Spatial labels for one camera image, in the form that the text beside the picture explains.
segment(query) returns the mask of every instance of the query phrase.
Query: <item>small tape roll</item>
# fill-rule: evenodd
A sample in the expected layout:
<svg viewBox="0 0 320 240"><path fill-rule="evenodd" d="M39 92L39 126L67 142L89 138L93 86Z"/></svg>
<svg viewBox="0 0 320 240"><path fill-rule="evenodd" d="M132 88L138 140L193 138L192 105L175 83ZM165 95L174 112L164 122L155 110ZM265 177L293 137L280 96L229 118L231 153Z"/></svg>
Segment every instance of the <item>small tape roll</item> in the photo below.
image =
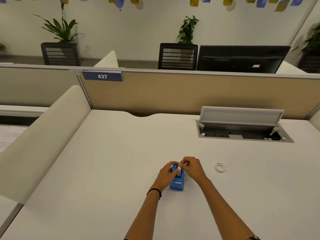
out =
<svg viewBox="0 0 320 240"><path fill-rule="evenodd" d="M226 170L225 166L222 163L217 163L215 165L215 168L219 173L223 173Z"/></svg>

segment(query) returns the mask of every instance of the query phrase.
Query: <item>forearm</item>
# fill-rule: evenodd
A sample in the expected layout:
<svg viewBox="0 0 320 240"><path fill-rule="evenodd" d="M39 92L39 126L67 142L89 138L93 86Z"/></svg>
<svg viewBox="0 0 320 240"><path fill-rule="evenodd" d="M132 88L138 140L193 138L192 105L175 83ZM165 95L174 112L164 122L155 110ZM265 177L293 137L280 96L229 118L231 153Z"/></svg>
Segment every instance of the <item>forearm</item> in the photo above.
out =
<svg viewBox="0 0 320 240"><path fill-rule="evenodd" d="M246 240L254 236L250 228L224 200L213 183L204 178L198 182L223 240Z"/></svg>
<svg viewBox="0 0 320 240"><path fill-rule="evenodd" d="M159 193L156 190L150 191L127 232L125 239L152 240L158 202Z"/></svg>

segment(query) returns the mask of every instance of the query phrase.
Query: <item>floor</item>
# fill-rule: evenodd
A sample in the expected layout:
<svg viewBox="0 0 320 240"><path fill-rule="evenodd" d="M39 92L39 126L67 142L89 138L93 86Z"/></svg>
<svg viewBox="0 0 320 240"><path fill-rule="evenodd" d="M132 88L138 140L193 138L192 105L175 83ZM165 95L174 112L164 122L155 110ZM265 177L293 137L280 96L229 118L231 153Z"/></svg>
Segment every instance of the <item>floor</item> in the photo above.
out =
<svg viewBox="0 0 320 240"><path fill-rule="evenodd" d="M100 59L82 58L81 65L83 67L93 67ZM42 56L0 56L0 62L8 62L14 64L30 64L44 65ZM139 69L158 69L158 62L154 61L123 61L118 60L118 65L121 68L139 68Z"/></svg>

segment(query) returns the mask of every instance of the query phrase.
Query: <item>bracelet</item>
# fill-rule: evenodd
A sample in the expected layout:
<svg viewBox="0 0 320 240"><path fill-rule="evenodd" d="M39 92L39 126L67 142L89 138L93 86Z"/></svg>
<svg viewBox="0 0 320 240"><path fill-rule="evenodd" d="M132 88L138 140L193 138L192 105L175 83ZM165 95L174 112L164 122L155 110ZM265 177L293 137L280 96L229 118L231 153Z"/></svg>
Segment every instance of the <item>bracelet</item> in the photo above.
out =
<svg viewBox="0 0 320 240"><path fill-rule="evenodd" d="M150 190L148 191L148 193L149 193L151 190L156 190L156 191L159 192L159 196L160 196L160 197L159 197L159 200L160 200L160 198L162 197L161 191L158 190L157 188L152 188L152 189L150 189Z"/></svg>

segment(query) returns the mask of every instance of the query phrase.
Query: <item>blue tape dispenser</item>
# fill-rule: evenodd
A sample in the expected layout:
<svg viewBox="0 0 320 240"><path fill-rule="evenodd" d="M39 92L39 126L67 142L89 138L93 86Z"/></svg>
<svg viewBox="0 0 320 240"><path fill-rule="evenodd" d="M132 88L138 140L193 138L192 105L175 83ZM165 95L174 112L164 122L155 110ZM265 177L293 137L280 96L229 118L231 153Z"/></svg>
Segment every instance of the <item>blue tape dispenser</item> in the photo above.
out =
<svg viewBox="0 0 320 240"><path fill-rule="evenodd" d="M172 165L172 171L176 170L178 168L178 165ZM184 182L184 170L181 169L181 172L178 173L172 182L170 183L170 189L172 190L183 190L183 182Z"/></svg>

